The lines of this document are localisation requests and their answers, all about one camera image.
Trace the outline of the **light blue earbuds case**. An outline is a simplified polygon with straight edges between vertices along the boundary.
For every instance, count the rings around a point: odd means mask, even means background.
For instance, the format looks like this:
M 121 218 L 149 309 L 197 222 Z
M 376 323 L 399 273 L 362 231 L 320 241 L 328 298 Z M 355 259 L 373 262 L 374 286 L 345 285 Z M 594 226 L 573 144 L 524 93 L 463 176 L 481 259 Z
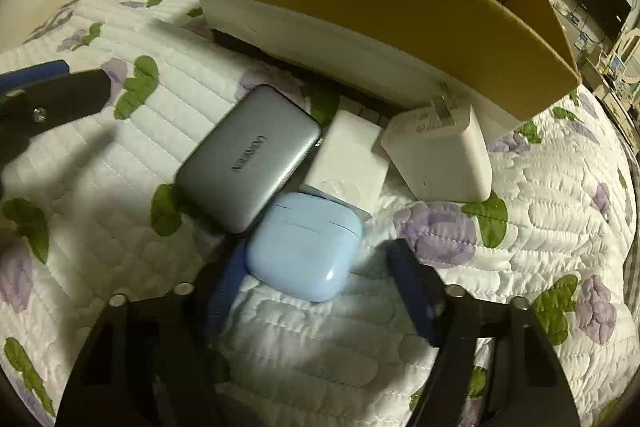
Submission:
M 324 303 L 344 287 L 362 224 L 346 206 L 304 193 L 278 196 L 247 243 L 247 271 L 291 297 Z

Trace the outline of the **floral quilted bedspread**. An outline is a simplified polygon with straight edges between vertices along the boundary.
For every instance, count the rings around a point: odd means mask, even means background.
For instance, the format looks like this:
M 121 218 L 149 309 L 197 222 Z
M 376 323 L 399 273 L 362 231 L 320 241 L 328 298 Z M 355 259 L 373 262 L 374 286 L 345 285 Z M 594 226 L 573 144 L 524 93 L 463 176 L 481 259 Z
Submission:
M 54 60 L 100 68 L 101 113 L 38 136 L 4 168 L 1 367 L 41 426 L 51 426 L 72 365 L 106 300 L 150 298 L 194 277 L 216 237 L 179 202 L 172 178 L 196 143 L 256 84 L 323 114 L 352 101 L 215 46 L 196 0 L 74 0 L 3 52 L 12 72 Z M 381 245 L 419 258 L 473 296 L 528 298 L 565 371 L 584 425 L 598 425 L 639 366 L 634 260 L 636 163 L 596 98 L 576 88 L 489 147 L 485 202 L 422 202 L 390 171 L 357 225 L 338 204 L 288 218 L 257 246 L 281 280 L 318 255 L 349 257 L 324 303 L 247 277 L 222 332 L 233 398 L 269 426 L 400 426 L 436 352 L 413 330 Z

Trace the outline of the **grey checked bed sheet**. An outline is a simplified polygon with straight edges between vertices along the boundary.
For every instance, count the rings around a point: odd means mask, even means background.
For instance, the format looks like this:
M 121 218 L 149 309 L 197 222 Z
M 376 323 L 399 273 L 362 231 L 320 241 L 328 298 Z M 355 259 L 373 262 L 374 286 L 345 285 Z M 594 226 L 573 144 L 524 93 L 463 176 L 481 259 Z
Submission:
M 375 111 L 215 46 L 196 0 L 75 0 L 2 58 L 4 68 L 62 60 L 102 68 L 116 89 L 146 65 L 157 79 L 129 117 L 113 105 L 46 132 L 6 168 L 12 196 L 43 212 L 48 235 L 34 250 L 32 301 L 84 309 L 115 291 L 155 296 L 192 277 L 212 241 L 172 205 L 181 161 L 233 104 L 270 83 L 329 121 L 340 109 Z M 449 283 L 501 300 L 608 290 L 630 303 L 631 247 L 638 231 L 631 169 L 612 122 L 585 88 L 500 138 L 489 153 L 489 202 L 416 202 L 390 173 L 363 228 L 348 289 L 375 277 L 378 243 L 405 233 Z

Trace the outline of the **grey power bank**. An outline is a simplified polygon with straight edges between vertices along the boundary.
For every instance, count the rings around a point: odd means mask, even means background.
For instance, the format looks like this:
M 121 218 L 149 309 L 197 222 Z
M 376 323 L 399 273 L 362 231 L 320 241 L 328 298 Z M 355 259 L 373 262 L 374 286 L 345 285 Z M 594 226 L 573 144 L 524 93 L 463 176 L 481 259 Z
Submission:
M 321 127 L 268 84 L 245 95 L 179 168 L 189 202 L 233 234 L 245 232 L 318 142 Z

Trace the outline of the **large white charger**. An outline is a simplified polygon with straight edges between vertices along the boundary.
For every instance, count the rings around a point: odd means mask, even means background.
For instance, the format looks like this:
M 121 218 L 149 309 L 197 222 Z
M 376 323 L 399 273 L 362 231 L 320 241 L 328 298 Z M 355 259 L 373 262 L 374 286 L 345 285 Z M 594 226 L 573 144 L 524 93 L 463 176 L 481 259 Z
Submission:
M 484 202 L 492 170 L 473 106 L 451 107 L 436 96 L 390 120 L 382 147 L 419 200 Z

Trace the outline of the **small white charger block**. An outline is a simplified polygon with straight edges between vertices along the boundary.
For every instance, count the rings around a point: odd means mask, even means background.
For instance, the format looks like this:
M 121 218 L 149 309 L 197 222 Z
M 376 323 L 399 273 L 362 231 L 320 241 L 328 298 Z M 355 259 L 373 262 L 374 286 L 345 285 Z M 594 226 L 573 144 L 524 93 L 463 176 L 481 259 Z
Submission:
M 339 109 L 300 191 L 333 200 L 368 221 L 375 212 L 390 165 L 380 144 L 382 132 L 377 124 Z

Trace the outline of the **white dressing table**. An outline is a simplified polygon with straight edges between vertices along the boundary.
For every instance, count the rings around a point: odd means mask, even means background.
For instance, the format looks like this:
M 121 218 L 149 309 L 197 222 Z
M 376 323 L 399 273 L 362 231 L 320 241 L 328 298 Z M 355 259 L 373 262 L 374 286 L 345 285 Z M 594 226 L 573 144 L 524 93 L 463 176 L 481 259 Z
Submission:
M 639 153 L 639 132 L 628 114 L 628 107 L 605 81 L 605 78 L 598 72 L 597 67 L 591 63 L 588 57 L 585 55 L 579 57 L 577 66 L 582 74 L 582 82 L 585 83 L 586 87 L 604 107 L 608 116 L 614 121 L 614 124 L 616 124 L 630 146 L 632 153 L 637 155 Z

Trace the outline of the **oval white vanity mirror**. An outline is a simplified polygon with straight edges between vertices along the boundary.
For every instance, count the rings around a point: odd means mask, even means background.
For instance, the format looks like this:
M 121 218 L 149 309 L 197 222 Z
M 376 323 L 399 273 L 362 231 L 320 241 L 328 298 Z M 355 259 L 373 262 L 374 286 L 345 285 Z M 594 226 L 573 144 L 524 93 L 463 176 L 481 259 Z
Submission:
M 627 31 L 620 41 L 614 46 L 610 69 L 614 77 L 628 84 L 639 82 L 640 29 L 634 28 Z

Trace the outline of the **brown cardboard box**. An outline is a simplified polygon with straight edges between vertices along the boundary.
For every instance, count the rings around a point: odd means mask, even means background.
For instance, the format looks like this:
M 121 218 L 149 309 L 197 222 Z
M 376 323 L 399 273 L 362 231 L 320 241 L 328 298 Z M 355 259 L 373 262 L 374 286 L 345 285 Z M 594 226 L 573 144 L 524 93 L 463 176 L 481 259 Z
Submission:
M 216 39 L 401 108 L 448 93 L 496 139 L 580 83 L 548 0 L 200 0 Z

